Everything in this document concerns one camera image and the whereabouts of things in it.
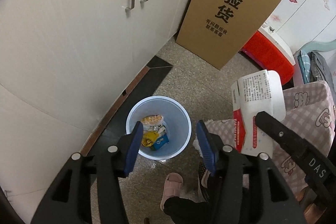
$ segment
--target white trash can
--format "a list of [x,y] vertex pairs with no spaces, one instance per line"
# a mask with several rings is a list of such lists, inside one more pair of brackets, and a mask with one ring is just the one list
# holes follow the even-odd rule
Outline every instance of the white trash can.
[[137,121],[154,115],[162,115],[169,143],[159,150],[140,145],[139,154],[151,160],[167,160],[175,157],[187,146],[191,137],[191,122],[187,111],[175,100],[165,96],[152,96],[138,102],[126,121],[126,134],[130,134]]

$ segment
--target floor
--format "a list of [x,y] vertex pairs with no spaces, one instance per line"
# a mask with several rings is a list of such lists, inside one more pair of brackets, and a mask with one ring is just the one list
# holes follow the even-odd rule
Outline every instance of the floor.
[[[200,119],[207,121],[231,118],[231,84],[238,78],[259,70],[240,53],[221,70],[217,70],[176,44],[174,38],[167,42],[157,56],[168,63],[164,62],[160,68],[169,73],[162,81],[160,77],[164,77],[165,73],[152,70],[152,74],[156,73],[156,77],[162,81],[154,95],[168,96],[183,105],[192,121],[192,138],[185,150],[170,160],[154,161],[138,155],[134,171],[128,178],[119,180],[130,224],[143,224],[146,217],[151,224],[173,223],[159,207],[163,183],[170,172],[177,172],[184,178],[183,197],[197,201],[197,169],[201,158],[192,145],[196,123]],[[101,145],[104,145],[104,138],[109,138],[106,136],[108,131],[104,134],[100,140]],[[93,224],[99,224],[96,181],[91,187],[91,213]]]

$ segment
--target cardboard box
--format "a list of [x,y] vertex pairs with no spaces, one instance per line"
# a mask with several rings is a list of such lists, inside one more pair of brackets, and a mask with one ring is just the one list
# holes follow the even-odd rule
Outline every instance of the cardboard box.
[[221,69],[281,0],[191,0],[177,43]]
[[262,70],[239,78],[231,86],[236,149],[246,155],[261,152],[273,156],[273,140],[255,125],[255,116],[265,111],[278,121],[286,116],[281,80],[276,71]]

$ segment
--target white box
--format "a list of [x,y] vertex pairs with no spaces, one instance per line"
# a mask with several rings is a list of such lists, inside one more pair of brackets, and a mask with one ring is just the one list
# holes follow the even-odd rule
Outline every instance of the white box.
[[236,149],[246,155],[273,156],[273,140],[256,127],[254,118],[265,111],[278,121],[286,115],[281,80],[276,71],[262,70],[239,78],[231,86]]

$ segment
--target silver bolt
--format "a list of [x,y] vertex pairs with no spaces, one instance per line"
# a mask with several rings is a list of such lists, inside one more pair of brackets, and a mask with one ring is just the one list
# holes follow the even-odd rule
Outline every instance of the silver bolt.
[[73,160],[79,160],[79,159],[81,158],[81,155],[80,155],[80,153],[73,153],[73,154],[71,155],[71,158],[72,158]]
[[116,147],[115,145],[111,145],[107,148],[107,151],[110,153],[114,153],[118,151],[118,147]]
[[268,159],[268,155],[266,153],[260,153],[259,157],[262,159],[262,160],[267,160]]
[[233,150],[233,148],[230,145],[224,145],[223,146],[223,151],[224,152],[231,152],[232,150]]

